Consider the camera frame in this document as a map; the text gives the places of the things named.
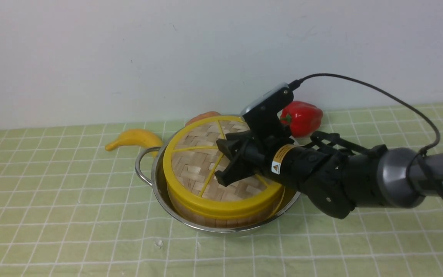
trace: white wall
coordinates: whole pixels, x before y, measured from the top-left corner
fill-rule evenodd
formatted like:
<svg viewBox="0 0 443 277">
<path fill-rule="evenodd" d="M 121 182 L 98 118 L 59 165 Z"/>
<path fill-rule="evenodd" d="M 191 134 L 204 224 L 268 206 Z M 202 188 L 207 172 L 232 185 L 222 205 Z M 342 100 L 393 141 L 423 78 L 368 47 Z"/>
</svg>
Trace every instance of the white wall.
<svg viewBox="0 0 443 277">
<path fill-rule="evenodd" d="M 238 113 L 317 72 L 443 101 L 443 1 L 0 0 L 0 128 Z M 330 78 L 296 99 L 394 103 Z"/>
</svg>

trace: pot handle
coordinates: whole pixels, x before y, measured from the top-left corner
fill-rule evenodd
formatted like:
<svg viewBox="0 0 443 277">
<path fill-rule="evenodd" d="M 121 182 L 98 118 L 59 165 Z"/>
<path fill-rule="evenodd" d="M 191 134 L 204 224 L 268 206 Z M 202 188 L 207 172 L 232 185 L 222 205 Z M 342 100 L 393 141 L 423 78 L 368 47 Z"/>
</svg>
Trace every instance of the pot handle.
<svg viewBox="0 0 443 277">
<path fill-rule="evenodd" d="M 141 172 L 141 169 L 139 167 L 140 163 L 141 163 L 141 159 L 143 159 L 143 157 L 150 153 L 150 152 L 158 152 L 160 150 L 160 147 L 150 147 L 148 149 L 143 150 L 141 153 L 139 153 L 138 157 L 136 158 L 136 163 L 134 164 L 134 168 L 136 170 L 136 174 L 137 176 L 143 180 L 146 184 L 149 184 L 151 187 L 153 187 L 153 183 L 150 179 L 148 179 L 148 177 L 146 177 L 143 172 Z"/>
</svg>

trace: black cable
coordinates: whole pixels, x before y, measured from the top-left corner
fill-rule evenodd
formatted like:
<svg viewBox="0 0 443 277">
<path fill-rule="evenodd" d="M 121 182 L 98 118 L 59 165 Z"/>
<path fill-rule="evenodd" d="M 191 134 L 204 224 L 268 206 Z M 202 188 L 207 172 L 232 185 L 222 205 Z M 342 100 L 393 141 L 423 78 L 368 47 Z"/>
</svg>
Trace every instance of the black cable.
<svg viewBox="0 0 443 277">
<path fill-rule="evenodd" d="M 441 185 L 440 183 L 438 183 L 438 182 L 436 182 L 436 181 L 434 180 L 432 170 L 427 166 L 427 164 L 426 164 L 426 162 L 425 162 L 425 160 L 424 160 L 424 157 L 427 156 L 427 151 L 428 151 L 429 149 L 432 149 L 433 147 L 436 147 L 436 146 L 438 145 L 438 143 L 440 142 L 440 132 L 438 131 L 438 128 L 435 126 L 435 124 L 434 124 L 434 123 L 433 123 L 433 122 L 432 122 L 427 116 L 425 116 L 422 112 L 420 112 L 420 111 L 419 111 L 418 109 L 416 109 L 415 107 L 412 107 L 411 105 L 409 105 L 408 103 L 404 102 L 403 100 L 401 100 L 401 99 L 395 97 L 394 95 L 392 95 L 392 94 L 390 94 L 390 93 L 387 93 L 386 91 L 384 91 L 384 90 L 382 90 L 382 89 L 380 89 L 380 88 L 378 88 L 378 87 L 376 87 L 376 86 L 373 86 L 373 85 L 371 85 L 371 84 L 368 84 L 368 83 L 365 83 L 365 82 L 359 81 L 359 80 L 357 80 L 357 79 L 353 79 L 353 78 L 350 78 L 350 77 L 342 76 L 342 75 L 331 74 L 331 73 L 317 73 L 317 74 L 312 74 L 312 75 L 308 75 L 307 77 L 303 77 L 302 79 L 295 80 L 295 81 L 291 82 L 291 83 L 289 84 L 289 87 L 290 87 L 290 89 L 291 89 L 292 91 L 294 91 L 295 89 L 297 89 L 298 87 L 300 87 L 300 85 L 301 85 L 305 80 L 308 80 L 308 79 L 313 78 L 313 77 L 335 77 L 335 78 L 345 79 L 345 80 L 348 80 L 348 81 L 351 81 L 351 82 L 355 82 L 355 83 L 358 83 L 358 84 L 362 84 L 362 85 L 364 85 L 364 86 L 366 86 L 366 87 L 369 87 L 369 88 L 371 88 L 371 89 L 374 89 L 374 90 L 376 90 L 376 91 L 378 91 L 378 92 L 384 94 L 385 96 L 387 96 L 387 97 L 389 97 L 389 98 L 395 100 L 396 102 L 399 102 L 401 105 L 407 107 L 408 109 L 410 109 L 411 111 L 413 111 L 414 113 L 416 113 L 418 116 L 420 116 L 421 118 L 423 118 L 423 119 L 424 119 L 424 120 L 425 120 L 425 121 L 426 121 L 426 122 L 432 127 L 432 129 L 434 130 L 434 132 L 435 132 L 435 140 L 434 140 L 432 143 L 427 144 L 425 147 L 422 147 L 422 148 L 418 151 L 418 153 L 417 153 L 417 155 L 415 156 L 415 158 L 413 158 L 413 160 L 411 161 L 411 163 L 412 163 L 415 159 L 418 161 L 418 165 L 420 166 L 420 169 L 422 170 L 423 174 L 425 175 L 425 177 L 427 177 L 428 181 L 429 181 L 431 184 L 433 184 L 433 186 L 434 186 L 435 189 L 436 189 L 436 192 L 438 193 L 438 195 L 439 195 L 439 196 L 442 198 L 442 200 L 443 200 L 443 187 L 442 187 L 442 185 Z"/>
</svg>

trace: sweet potato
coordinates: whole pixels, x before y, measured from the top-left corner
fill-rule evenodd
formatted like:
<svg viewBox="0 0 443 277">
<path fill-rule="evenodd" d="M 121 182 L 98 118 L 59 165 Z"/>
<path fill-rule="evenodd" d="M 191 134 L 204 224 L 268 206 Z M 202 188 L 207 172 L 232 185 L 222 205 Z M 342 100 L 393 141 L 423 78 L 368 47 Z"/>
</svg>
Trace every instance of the sweet potato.
<svg viewBox="0 0 443 277">
<path fill-rule="evenodd" d="M 202 114 L 199 114 L 199 115 L 193 117 L 191 120 L 189 120 L 189 121 L 186 123 L 185 126 L 188 126 L 189 124 L 191 124 L 191 123 L 193 123 L 193 122 L 196 122 L 196 121 L 199 121 L 199 120 L 201 120 L 201 119 L 205 119 L 205 118 L 212 117 L 212 116 L 219 116 L 219 115 L 221 115 L 221 114 L 218 113 L 218 112 L 213 112 L 213 111 L 211 111 L 211 112 L 205 112 L 205 113 L 202 113 Z"/>
</svg>

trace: pepper stem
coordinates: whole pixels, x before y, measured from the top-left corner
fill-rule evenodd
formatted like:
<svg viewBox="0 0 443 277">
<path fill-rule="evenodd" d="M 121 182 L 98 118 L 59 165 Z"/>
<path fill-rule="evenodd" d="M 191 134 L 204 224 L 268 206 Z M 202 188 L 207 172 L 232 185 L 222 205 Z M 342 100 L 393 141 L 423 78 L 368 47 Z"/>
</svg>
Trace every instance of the pepper stem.
<svg viewBox="0 0 443 277">
<path fill-rule="evenodd" d="M 285 117 L 280 117 L 280 121 L 287 121 L 288 123 L 291 123 L 290 114 L 287 114 Z"/>
</svg>

